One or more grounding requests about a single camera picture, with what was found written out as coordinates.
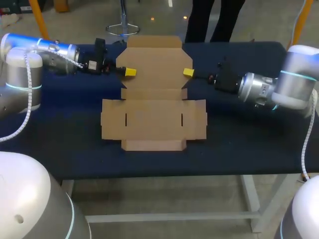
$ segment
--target person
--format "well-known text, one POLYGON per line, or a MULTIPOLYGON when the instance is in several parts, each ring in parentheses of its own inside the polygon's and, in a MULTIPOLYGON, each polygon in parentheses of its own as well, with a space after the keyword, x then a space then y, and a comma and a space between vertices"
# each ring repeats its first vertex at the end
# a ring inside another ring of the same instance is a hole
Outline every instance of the person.
MULTIPOLYGON (((221 0, 219 20, 210 42, 229 42, 245 0, 221 0)), ((193 0, 185 43, 204 42, 214 0, 193 0)))

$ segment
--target unfolded cardboard box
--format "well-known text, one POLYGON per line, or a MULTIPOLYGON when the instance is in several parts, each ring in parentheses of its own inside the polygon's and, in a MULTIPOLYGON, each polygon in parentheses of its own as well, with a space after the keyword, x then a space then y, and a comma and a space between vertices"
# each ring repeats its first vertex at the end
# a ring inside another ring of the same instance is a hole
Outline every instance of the unfolded cardboard box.
POLYGON ((102 139, 126 151, 180 151, 186 140, 206 139, 206 101, 189 101, 184 68, 192 59, 176 36, 131 36, 117 67, 137 70, 123 79, 122 100, 103 100, 102 139))

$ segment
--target table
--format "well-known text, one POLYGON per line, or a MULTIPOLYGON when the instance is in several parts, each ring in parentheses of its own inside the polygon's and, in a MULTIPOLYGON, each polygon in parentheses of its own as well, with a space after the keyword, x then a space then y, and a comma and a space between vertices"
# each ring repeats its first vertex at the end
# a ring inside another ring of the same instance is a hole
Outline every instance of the table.
MULTIPOLYGON (((81 46, 82 50, 93 46, 81 46)), ((183 46, 195 69, 214 72, 224 56, 239 74, 254 72, 276 77, 286 52, 275 42, 190 43, 183 46)), ((109 45, 109 57, 125 49, 109 45)), ((269 112, 241 103, 237 97, 214 91, 203 81, 188 84, 189 99, 206 99, 207 140, 191 141, 183 152, 125 152, 120 142, 101 139, 102 99, 120 99, 121 83, 114 76, 78 73, 56 77, 46 72, 42 104, 31 114, 25 130, 0 145, 2 151, 37 159, 58 180, 181 175, 244 175, 248 212, 88 216, 91 223, 158 220, 251 218, 261 232, 293 188, 301 172, 300 156, 310 119, 296 112, 269 112), (281 174, 262 206, 252 174, 281 174)), ((16 130, 24 115, 2 120, 1 136, 16 130)), ((308 143, 306 166, 319 171, 319 121, 308 143)))

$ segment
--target white cable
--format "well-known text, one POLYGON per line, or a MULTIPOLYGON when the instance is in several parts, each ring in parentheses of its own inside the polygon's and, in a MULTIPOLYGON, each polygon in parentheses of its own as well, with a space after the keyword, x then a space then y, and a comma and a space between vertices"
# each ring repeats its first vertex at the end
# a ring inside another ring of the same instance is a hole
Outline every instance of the white cable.
POLYGON ((302 7, 301 7, 301 9, 300 9, 300 11, 299 11, 299 13, 298 13, 296 19, 295 19, 295 23, 294 23, 294 27, 293 27, 293 35, 292 35, 292 38, 291 38, 290 46, 293 45, 294 35, 295 35, 295 28, 296 28, 296 25, 297 25, 297 21, 298 21, 298 19, 299 19, 299 17, 300 17, 300 14, 302 13, 302 11, 303 11, 305 5, 306 5, 306 1, 307 1, 307 0, 304 0, 304 3, 303 3, 303 5, 302 5, 302 7))
POLYGON ((52 53, 52 54, 54 54, 54 55, 57 55, 57 56, 59 56, 59 57, 62 57, 62 58, 65 59, 66 61, 72 63, 73 65, 75 65, 75 66, 77 66, 77 67, 79 67, 79 68, 81 68, 81 69, 83 68, 83 65, 82 65, 82 64, 77 63, 76 61, 73 61, 73 60, 71 60, 70 58, 67 58, 66 56, 62 55, 61 53, 59 53, 59 52, 57 52, 57 51, 53 51, 53 50, 50 50, 50 49, 46 49, 45 51, 50 52, 50 53, 52 53))
POLYGON ((30 64, 29 64, 29 59, 28 59, 28 55, 26 52, 24 52, 24 60, 25 60, 26 72, 27 72, 27 76, 28 76, 28 107, 26 110, 26 115, 25 115, 24 121, 21 124, 21 126, 14 133, 12 133, 6 137, 0 138, 0 142, 7 141, 9 139, 16 137, 18 134, 20 134, 21 131, 26 126, 26 124, 28 123, 29 118, 30 118, 31 108, 32 108, 32 78, 31 78, 31 68, 30 68, 30 64))
POLYGON ((310 124, 309 124, 308 132, 307 132, 307 135, 306 135, 306 138, 305 138, 305 141, 304 141, 303 149, 302 149, 302 152, 301 152, 301 167, 303 169, 304 177, 306 178, 307 181, 310 178, 309 178, 308 173, 306 171, 305 155, 306 155, 306 149, 307 149, 308 140, 309 140, 309 137, 310 137, 310 134, 311 134, 311 130, 313 129, 313 126, 314 126, 315 115, 316 115, 316 104, 317 104, 318 97, 316 97, 315 90, 313 90, 312 99, 313 99, 313 103, 312 103, 312 113, 311 113, 310 124))

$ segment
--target chrome stool base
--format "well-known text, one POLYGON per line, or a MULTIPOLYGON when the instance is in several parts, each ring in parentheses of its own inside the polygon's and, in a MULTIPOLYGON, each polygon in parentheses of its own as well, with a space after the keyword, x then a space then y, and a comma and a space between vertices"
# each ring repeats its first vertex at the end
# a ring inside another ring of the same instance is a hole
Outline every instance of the chrome stool base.
POLYGON ((140 31, 140 28, 129 23, 127 23, 126 25, 120 23, 107 26, 106 31, 116 36, 129 36, 138 33, 140 31))

